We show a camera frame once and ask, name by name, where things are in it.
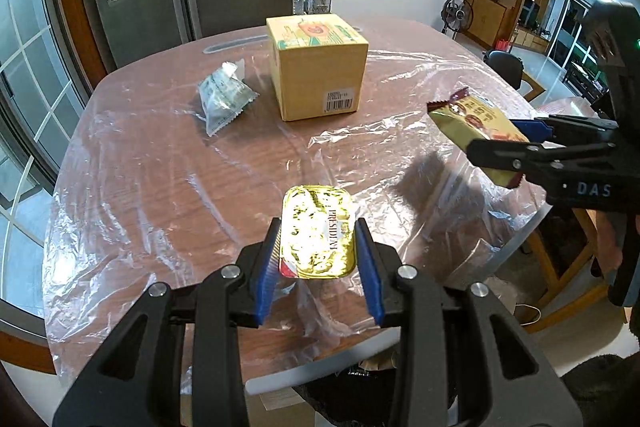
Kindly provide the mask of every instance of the yellow box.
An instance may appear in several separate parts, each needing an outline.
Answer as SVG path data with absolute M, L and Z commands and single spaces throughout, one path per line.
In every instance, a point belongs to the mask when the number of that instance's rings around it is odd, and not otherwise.
M 369 43 L 337 15 L 267 19 L 284 121 L 358 110 Z

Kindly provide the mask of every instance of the barcode label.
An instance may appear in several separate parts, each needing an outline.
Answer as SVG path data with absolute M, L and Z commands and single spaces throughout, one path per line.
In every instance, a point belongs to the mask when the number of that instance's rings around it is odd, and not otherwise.
M 353 89 L 329 91 L 324 97 L 324 112 L 342 111 L 353 105 Z

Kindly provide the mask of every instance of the plastic table cover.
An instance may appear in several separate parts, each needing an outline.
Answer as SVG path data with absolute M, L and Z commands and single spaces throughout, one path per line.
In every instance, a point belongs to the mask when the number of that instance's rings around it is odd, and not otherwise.
M 264 28 L 191 42 L 101 81 L 66 152 L 44 252 L 47 337 L 65 385 L 151 283 L 200 282 L 261 241 L 293 185 L 344 188 L 374 240 L 439 281 L 490 259 L 540 208 L 541 188 L 494 186 L 426 114 L 426 102 L 469 86 L 508 117 L 532 118 L 516 91 L 429 26 L 351 23 L 370 43 L 360 109 L 351 114 L 283 122 Z M 259 96 L 207 137 L 196 85 L 240 58 Z M 379 331 L 357 270 L 338 280 L 282 278 L 267 323 L 239 331 L 242 377 L 325 357 Z

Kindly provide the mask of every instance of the yellow snack wrapper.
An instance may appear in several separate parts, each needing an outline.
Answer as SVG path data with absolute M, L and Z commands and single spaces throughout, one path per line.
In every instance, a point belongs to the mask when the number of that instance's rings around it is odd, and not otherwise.
M 299 185 L 282 204 L 280 273 L 297 279 L 338 279 L 356 266 L 351 195 L 342 188 Z
M 428 103 L 427 113 L 463 152 L 476 139 L 529 141 L 493 103 L 470 95 L 468 87 L 452 94 L 449 100 Z M 520 172 L 485 168 L 482 171 L 500 187 L 515 188 L 522 181 Z

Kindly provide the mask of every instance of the silver bolt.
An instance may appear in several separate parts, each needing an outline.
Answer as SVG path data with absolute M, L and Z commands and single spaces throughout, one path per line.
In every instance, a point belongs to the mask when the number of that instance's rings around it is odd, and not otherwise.
M 489 295 L 489 288 L 486 287 L 486 284 L 481 282 L 474 282 L 471 285 L 471 293 L 476 297 L 486 297 Z
M 169 289 L 163 282 L 154 282 L 151 286 L 149 286 L 149 295 L 152 297 L 162 297 L 166 291 Z
M 222 275 L 222 279 L 236 279 L 240 277 L 240 267 L 236 264 L 227 264 L 220 271 L 220 275 Z
M 418 276 L 418 270 L 410 264 L 403 264 L 398 268 L 398 275 L 403 279 L 415 279 Z

